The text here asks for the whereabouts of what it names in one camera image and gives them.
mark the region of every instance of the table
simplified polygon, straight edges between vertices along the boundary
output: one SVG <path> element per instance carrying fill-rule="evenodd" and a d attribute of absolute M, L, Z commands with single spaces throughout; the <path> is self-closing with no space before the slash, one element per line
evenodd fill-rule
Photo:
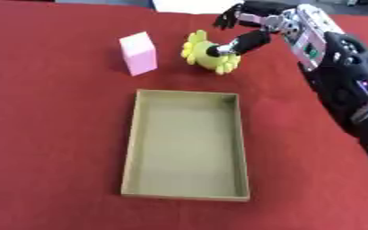
<path fill-rule="evenodd" d="M 180 58 L 213 15 L 0 1 L 0 230 L 368 230 L 368 158 L 331 120 L 287 46 L 227 76 Z M 368 44 L 368 17 L 337 16 Z M 131 77 L 118 38 L 148 31 L 159 68 Z M 252 199 L 118 195 L 136 89 L 238 93 Z"/>

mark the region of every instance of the wooden tray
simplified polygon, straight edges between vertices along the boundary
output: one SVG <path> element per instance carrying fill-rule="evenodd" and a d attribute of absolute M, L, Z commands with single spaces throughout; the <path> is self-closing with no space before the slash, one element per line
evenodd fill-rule
<path fill-rule="evenodd" d="M 121 193 L 249 200 L 237 94 L 139 90 Z"/>

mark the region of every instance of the pink cube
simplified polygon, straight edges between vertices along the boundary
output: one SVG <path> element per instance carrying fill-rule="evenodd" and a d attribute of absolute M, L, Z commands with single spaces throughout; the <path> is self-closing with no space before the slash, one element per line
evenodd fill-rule
<path fill-rule="evenodd" d="M 156 49 L 146 32 L 119 40 L 131 75 L 140 75 L 157 67 Z"/>

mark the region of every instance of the yellow stuffed toy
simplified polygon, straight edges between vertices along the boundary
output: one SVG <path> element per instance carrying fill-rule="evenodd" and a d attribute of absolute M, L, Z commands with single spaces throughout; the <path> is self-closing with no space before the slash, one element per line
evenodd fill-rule
<path fill-rule="evenodd" d="M 197 63 L 206 69 L 214 70 L 218 75 L 231 73 L 239 65 L 241 57 L 235 54 L 210 57 L 206 50 L 214 45 L 216 44 L 206 39 L 206 32 L 199 30 L 189 34 L 181 56 L 186 58 L 190 65 Z"/>

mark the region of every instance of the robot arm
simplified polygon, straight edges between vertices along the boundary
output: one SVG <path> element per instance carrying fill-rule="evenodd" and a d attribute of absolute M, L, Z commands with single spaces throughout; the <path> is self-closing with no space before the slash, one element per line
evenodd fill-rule
<path fill-rule="evenodd" d="M 368 154 L 368 48 L 310 4 L 247 1 L 220 15 L 214 26 L 232 28 L 237 22 L 260 29 L 207 53 L 214 57 L 243 54 L 268 44 L 270 34 L 278 33 L 298 58 L 298 67 L 331 117 L 356 137 Z"/>

